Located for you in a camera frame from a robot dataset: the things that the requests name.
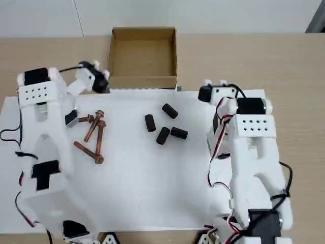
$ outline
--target white plastic part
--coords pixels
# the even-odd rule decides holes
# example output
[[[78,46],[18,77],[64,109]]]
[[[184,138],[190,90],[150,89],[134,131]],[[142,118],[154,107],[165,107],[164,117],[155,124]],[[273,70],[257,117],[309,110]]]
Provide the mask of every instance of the white plastic part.
[[[76,81],[67,88],[67,93],[77,96],[84,90],[91,91],[95,76],[88,69],[77,69]]]
[[[54,81],[20,86],[18,92],[21,107],[60,99],[60,94]]]
[[[233,173],[230,183],[233,194],[231,207],[234,209],[234,216],[243,228],[247,228],[249,225],[248,210],[251,209],[251,205],[247,202],[246,194],[252,182],[258,178],[268,192],[268,197],[282,193],[286,187],[282,167],[279,164],[276,128],[274,118],[271,115],[272,104],[268,99],[265,99],[264,91],[260,96],[256,96],[256,94],[251,96],[249,93],[246,93],[246,96],[261,97],[265,103],[266,115],[234,115],[227,125],[228,137],[223,142],[223,145],[226,145],[227,152],[231,154]],[[229,87],[213,88],[210,104],[215,106],[219,104],[219,117],[234,111],[234,104],[230,102],[231,99],[225,97],[234,97]],[[216,133],[213,132],[213,127],[207,133],[211,154],[214,151],[220,132],[221,126],[218,126]],[[290,200],[286,198],[277,210],[283,221],[282,229],[290,229],[293,225]],[[261,240],[260,238],[254,239],[250,237],[242,238],[238,242],[252,244],[260,243]]]
[[[259,237],[247,237],[243,236],[238,241],[236,241],[236,244],[261,244],[261,238]],[[292,244],[293,241],[288,237],[276,237],[275,238],[275,244]]]
[[[17,76],[17,84],[18,84],[18,86],[24,86],[24,83],[25,83],[24,74],[19,74]]]
[[[272,114],[273,106],[269,99],[264,99],[266,114]]]
[[[117,240],[113,235],[108,234],[105,239],[103,240],[102,244],[117,244]]]
[[[50,81],[26,86],[24,74],[17,78],[24,128],[21,151],[38,157],[38,160],[33,157],[19,159],[24,172],[22,198],[54,236],[65,238],[63,222],[72,220],[84,225],[89,234],[66,240],[94,243],[93,235],[98,233],[95,221],[69,181],[74,169],[64,116],[74,109],[75,96],[85,89],[91,90],[95,77],[87,69],[78,69],[77,80],[67,88],[56,68],[49,68],[48,76]],[[38,179],[31,177],[34,165],[53,160],[58,160],[60,172],[49,176],[48,188],[37,190]]]
[[[212,96],[209,104],[217,106],[223,97],[234,98],[235,95],[236,90],[232,87],[214,87],[212,89]]]
[[[84,225],[89,234],[68,240],[79,242],[81,239],[93,239],[92,235],[97,234],[95,223],[87,206],[72,190],[65,174],[52,174],[48,189],[36,191],[36,184],[36,178],[24,179],[22,199],[33,209],[39,222],[54,236],[66,238],[62,231],[63,222],[72,220]]]
[[[276,138],[274,117],[263,114],[236,114],[230,127],[237,131],[238,137]]]
[[[197,244],[214,244],[214,243],[211,241],[211,239],[209,238],[209,236],[207,234],[203,234],[203,235],[201,235]]]

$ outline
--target table surface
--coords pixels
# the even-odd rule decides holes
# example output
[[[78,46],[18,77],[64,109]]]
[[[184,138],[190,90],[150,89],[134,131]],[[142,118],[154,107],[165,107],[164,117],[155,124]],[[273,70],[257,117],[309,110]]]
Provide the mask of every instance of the table surface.
[[[110,37],[0,39],[0,102],[15,95],[17,74],[35,67],[108,66]],[[198,90],[204,79],[265,89],[274,106],[281,160],[294,170],[294,243],[321,243],[325,213],[325,35],[179,35],[178,85]],[[73,72],[65,74],[71,79]],[[124,243],[193,243],[196,231],[124,232]],[[47,243],[43,234],[1,235],[1,243]]]

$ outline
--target white wall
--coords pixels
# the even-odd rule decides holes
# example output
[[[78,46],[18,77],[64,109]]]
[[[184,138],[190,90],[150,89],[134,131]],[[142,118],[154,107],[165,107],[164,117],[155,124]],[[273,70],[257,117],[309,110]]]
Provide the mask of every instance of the white wall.
[[[175,26],[179,33],[303,33],[321,2],[321,0],[0,1],[0,37],[107,35],[114,26],[157,25]]]

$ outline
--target copper bolt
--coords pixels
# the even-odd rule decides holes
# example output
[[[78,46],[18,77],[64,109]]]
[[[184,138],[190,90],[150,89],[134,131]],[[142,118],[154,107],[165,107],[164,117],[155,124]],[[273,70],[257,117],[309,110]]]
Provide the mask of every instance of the copper bolt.
[[[98,135],[97,135],[96,154],[101,154],[103,131],[104,131],[104,127],[106,126],[106,123],[105,121],[100,120],[98,121],[97,126],[98,126]]]
[[[78,122],[89,122],[89,123],[92,123],[94,121],[95,121],[95,118],[90,114],[87,117],[81,117],[78,120]]]
[[[78,141],[75,141],[73,143],[74,146],[85,152],[87,155],[91,156],[93,159],[95,159],[95,163],[101,164],[104,161],[104,158],[102,155],[94,154],[92,151],[90,151],[85,146],[81,145]]]
[[[90,137],[91,137],[93,131],[95,130],[95,127],[96,127],[98,121],[100,121],[100,119],[101,119],[102,117],[104,117],[104,112],[101,111],[101,110],[98,110],[98,111],[96,112],[96,118],[95,118],[95,120],[92,122],[92,124],[91,124],[91,126],[90,126],[90,128],[89,128],[89,131],[88,131],[87,134],[86,134],[86,137],[85,137],[85,139],[84,139],[85,142],[88,142],[88,141],[89,141],[89,139],[90,139]]]

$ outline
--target white board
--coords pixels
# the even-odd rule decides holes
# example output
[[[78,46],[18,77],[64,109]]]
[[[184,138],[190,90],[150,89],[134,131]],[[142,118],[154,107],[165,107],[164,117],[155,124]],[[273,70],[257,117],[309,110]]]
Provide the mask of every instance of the white board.
[[[248,96],[259,92],[245,91]],[[230,212],[227,190],[211,189],[207,183],[210,155],[206,132],[215,107],[197,97],[197,92],[114,90],[109,95],[84,95],[77,99],[80,116],[94,114],[98,109],[105,112],[104,163],[96,165],[73,147],[75,174],[71,179],[101,231],[202,229],[204,224],[212,224],[213,217]],[[161,110],[164,103],[179,112],[176,119]],[[153,114],[155,132],[147,131],[146,114]],[[18,122],[17,98],[7,97],[0,129],[13,128]],[[187,139],[169,136],[164,145],[157,144],[160,129],[172,126],[189,131]],[[88,129],[88,123],[67,128],[71,143],[84,143]],[[96,133],[84,143],[90,150],[95,150]],[[3,136],[18,138],[19,133]],[[44,232],[41,225],[29,227],[14,206],[21,172],[15,150],[15,143],[0,141],[0,233]],[[230,162],[213,162],[211,180],[229,184],[230,179]],[[259,189],[252,189],[248,201],[254,202]],[[34,220],[30,209],[22,202],[18,204]]]

